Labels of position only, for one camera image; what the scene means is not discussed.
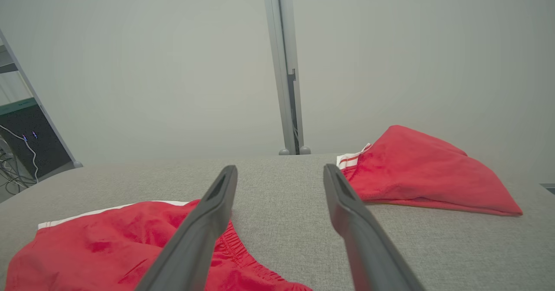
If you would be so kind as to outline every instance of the red garment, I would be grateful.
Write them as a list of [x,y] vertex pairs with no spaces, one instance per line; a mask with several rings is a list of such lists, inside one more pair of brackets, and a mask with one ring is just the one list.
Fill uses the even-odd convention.
[[[198,202],[142,202],[45,224],[10,262],[6,291],[132,291]],[[216,241],[206,290],[310,289],[256,262],[230,222]]]
[[457,147],[394,125],[341,170],[366,202],[520,216],[496,174]]

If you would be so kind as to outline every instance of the folded red cloth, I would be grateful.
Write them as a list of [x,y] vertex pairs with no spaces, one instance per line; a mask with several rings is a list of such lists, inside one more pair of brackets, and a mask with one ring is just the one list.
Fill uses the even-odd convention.
[[[10,262],[6,291],[132,291],[198,202],[141,202],[40,224]],[[232,222],[216,240],[204,290],[310,291],[259,264]]]
[[341,172],[365,202],[522,215],[491,169],[454,145],[407,127],[389,127],[355,160]]

